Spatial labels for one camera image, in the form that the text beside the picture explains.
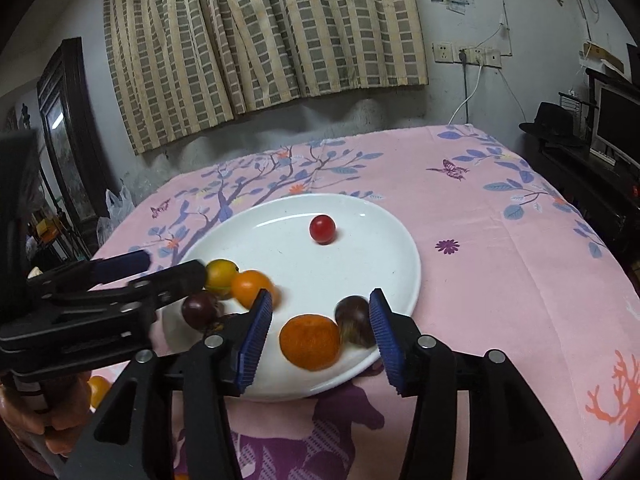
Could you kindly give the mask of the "left hand of person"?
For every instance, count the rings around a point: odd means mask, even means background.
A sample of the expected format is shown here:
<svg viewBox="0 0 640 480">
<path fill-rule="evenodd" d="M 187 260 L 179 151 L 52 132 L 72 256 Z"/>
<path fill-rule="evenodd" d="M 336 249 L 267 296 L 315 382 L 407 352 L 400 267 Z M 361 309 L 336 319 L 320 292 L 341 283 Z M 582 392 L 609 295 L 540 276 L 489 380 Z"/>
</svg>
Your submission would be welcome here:
<svg viewBox="0 0 640 480">
<path fill-rule="evenodd" d="M 1 386 L 1 418 L 26 460 L 43 474 L 52 476 L 53 471 L 32 446 L 30 436 L 43 436 L 51 453 L 69 456 L 92 416 L 90 377 L 90 372 L 76 375 L 65 400 L 47 413 L 36 413 L 25 398 Z"/>
</svg>

